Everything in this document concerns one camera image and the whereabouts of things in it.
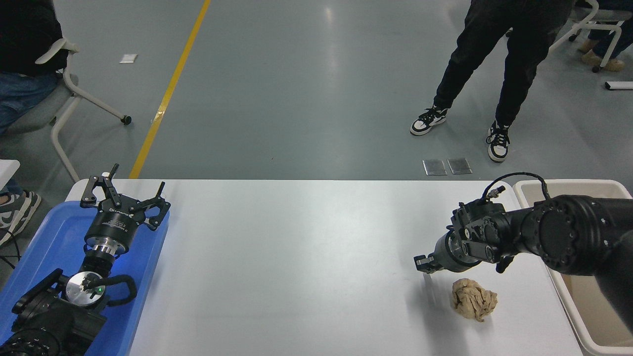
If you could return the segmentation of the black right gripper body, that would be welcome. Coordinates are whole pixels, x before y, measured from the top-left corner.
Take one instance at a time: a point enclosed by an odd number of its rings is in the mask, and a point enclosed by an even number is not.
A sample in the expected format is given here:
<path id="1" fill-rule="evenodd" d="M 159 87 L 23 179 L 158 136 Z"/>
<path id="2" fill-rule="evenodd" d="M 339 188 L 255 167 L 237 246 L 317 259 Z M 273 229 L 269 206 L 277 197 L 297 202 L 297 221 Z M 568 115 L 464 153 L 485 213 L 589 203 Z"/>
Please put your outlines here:
<path id="1" fill-rule="evenodd" d="M 463 255 L 461 240 L 454 232 L 447 232 L 436 243 L 433 252 L 433 271 L 465 272 L 469 269 L 468 258 Z"/>

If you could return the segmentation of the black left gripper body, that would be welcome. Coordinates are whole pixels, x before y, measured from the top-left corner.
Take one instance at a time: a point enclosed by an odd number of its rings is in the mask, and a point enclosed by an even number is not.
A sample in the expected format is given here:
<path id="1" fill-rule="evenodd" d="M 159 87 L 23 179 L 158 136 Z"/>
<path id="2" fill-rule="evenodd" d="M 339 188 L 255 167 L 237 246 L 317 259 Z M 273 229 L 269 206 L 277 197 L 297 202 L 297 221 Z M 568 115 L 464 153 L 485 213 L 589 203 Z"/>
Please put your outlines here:
<path id="1" fill-rule="evenodd" d="M 112 200 L 99 203 L 98 212 L 85 236 L 89 246 L 113 242 L 118 249 L 128 249 L 133 243 L 136 230 L 145 221 L 147 207 L 132 198 L 123 198 L 117 207 Z"/>

